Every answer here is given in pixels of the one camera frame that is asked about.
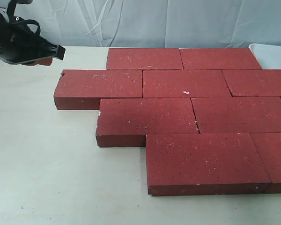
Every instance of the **white tabletop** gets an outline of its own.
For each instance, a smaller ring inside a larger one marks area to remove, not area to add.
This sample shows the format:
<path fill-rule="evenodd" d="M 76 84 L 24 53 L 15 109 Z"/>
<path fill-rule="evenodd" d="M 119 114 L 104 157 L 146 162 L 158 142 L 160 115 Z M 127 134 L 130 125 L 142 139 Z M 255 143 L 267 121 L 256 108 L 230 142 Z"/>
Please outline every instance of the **white tabletop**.
<path fill-rule="evenodd" d="M 100 149 L 98 111 L 57 111 L 62 69 L 104 69 L 107 48 L 50 67 L 0 61 L 0 225 L 281 225 L 280 195 L 151 197 L 144 148 Z"/>

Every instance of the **red brick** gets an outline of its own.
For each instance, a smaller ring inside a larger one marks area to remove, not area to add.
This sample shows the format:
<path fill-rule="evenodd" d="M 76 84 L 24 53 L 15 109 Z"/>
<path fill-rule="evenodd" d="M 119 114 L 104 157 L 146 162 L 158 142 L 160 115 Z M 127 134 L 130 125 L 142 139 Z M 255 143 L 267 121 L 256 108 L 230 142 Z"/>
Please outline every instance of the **red brick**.
<path fill-rule="evenodd" d="M 192 98 L 200 133 L 281 133 L 279 97 Z"/>
<path fill-rule="evenodd" d="M 281 193 L 281 134 L 251 134 L 272 184 L 265 193 Z"/>
<path fill-rule="evenodd" d="M 248 48 L 180 49 L 184 69 L 262 69 Z"/>
<path fill-rule="evenodd" d="M 101 98 L 141 98 L 142 72 L 64 70 L 54 92 L 59 110 L 99 110 Z"/>
<path fill-rule="evenodd" d="M 237 97 L 281 97 L 281 69 L 223 70 L 232 93 Z"/>
<path fill-rule="evenodd" d="M 183 69 L 177 48 L 111 48 L 107 69 Z"/>
<path fill-rule="evenodd" d="M 271 180 L 249 134 L 148 135 L 148 193 L 256 194 Z"/>
<path fill-rule="evenodd" d="M 148 134 L 198 133 L 189 98 L 102 99 L 99 147 L 145 146 Z"/>
<path fill-rule="evenodd" d="M 144 98 L 230 97 L 220 70 L 143 71 Z"/>

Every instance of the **brick pattern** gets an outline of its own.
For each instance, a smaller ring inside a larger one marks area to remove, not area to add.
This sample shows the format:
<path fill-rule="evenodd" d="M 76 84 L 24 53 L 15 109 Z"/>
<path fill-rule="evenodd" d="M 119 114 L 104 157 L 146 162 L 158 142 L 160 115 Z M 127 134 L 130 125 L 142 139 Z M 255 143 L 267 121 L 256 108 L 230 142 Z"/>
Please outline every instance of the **brick pattern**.
<path fill-rule="evenodd" d="M 59 110 L 100 110 L 99 147 L 146 146 L 148 194 L 281 193 L 281 70 L 240 49 L 111 48 L 65 70 Z"/>

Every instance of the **robotic arm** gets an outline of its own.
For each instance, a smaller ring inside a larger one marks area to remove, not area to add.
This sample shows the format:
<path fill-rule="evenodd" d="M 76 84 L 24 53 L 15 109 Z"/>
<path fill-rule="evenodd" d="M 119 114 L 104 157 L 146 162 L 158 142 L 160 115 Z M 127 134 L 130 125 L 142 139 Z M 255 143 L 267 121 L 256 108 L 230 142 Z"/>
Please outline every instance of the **robotic arm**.
<path fill-rule="evenodd" d="M 14 16 L 17 4 L 32 2 L 0 0 L 0 60 L 5 63 L 33 65 L 39 60 L 64 58 L 65 48 L 41 37 L 37 21 Z M 35 32 L 29 28 L 30 24 L 37 27 Z"/>

